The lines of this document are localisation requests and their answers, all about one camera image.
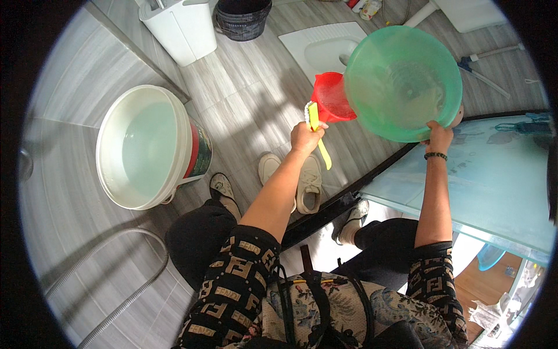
patterned shirt sleeve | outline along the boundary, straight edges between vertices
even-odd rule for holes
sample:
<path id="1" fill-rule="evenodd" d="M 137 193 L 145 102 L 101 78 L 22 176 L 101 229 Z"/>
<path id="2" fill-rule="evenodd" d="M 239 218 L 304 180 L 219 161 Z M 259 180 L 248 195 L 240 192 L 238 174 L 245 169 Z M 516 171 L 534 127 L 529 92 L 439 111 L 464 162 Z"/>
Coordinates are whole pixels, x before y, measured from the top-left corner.
<path id="1" fill-rule="evenodd" d="M 261 309 L 280 251 L 266 231 L 236 226 L 209 266 L 175 348 L 214 349 L 238 342 Z"/>
<path id="2" fill-rule="evenodd" d="M 458 346 L 467 346 L 463 307 L 455 294 L 451 241 L 437 242 L 414 250 L 407 295 L 437 307 Z"/>

red plastic scoop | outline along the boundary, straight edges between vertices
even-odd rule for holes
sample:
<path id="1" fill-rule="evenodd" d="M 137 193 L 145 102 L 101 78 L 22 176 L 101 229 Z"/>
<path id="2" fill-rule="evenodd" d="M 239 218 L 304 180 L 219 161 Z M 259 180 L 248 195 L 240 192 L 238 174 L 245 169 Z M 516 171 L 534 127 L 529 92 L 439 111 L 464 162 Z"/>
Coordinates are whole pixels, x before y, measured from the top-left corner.
<path id="1" fill-rule="evenodd" d="M 316 75 L 311 100 L 318 104 L 320 121 L 338 122 L 357 118 L 347 101 L 342 74 L 331 71 Z"/>

green plastic basin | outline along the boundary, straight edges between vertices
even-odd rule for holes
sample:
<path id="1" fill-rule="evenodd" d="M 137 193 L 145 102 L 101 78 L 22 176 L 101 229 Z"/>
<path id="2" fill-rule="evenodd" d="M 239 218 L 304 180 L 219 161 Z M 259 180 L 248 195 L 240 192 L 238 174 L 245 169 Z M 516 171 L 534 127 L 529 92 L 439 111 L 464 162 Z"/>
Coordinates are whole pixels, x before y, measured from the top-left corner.
<path id="1" fill-rule="evenodd" d="M 429 139 L 430 120 L 449 126 L 463 95 L 450 51 L 430 34 L 407 26 L 386 27 L 362 40 L 344 79 L 359 122 L 397 142 Z"/>

person's right hand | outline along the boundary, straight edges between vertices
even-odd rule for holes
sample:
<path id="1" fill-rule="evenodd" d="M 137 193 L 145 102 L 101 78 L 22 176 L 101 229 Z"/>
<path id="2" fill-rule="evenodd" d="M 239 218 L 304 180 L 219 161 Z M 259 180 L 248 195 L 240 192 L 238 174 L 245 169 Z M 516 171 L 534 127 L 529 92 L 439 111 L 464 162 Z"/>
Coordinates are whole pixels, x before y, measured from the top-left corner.
<path id="1" fill-rule="evenodd" d="M 453 139 L 453 131 L 450 128 L 443 128 L 434 120 L 428 121 L 426 125 L 432 130 L 430 139 L 421 142 L 426 144 L 426 152 L 440 152 L 447 155 Z"/>
<path id="2" fill-rule="evenodd" d="M 298 151 L 308 157 L 318 146 L 318 141 L 325 134 L 325 129 L 329 126 L 325 122 L 319 124 L 316 132 L 312 131 L 310 124 L 302 121 L 293 127 L 291 132 L 291 151 Z"/>

white bucket handle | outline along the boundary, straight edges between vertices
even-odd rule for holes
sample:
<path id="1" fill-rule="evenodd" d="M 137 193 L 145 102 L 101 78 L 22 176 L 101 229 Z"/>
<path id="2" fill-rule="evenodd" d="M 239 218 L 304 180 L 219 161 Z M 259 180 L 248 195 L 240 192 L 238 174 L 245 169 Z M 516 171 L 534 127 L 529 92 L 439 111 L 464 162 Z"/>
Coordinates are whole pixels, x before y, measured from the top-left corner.
<path id="1" fill-rule="evenodd" d="M 174 194 L 175 194 L 175 193 L 176 193 L 176 188 L 174 188 L 174 189 L 172 190 L 171 195 L 170 195 L 168 198 L 166 198 L 163 202 L 161 202 L 161 204 L 163 204 L 163 205 L 168 205 L 168 204 L 170 204 L 171 201 L 174 199 Z"/>

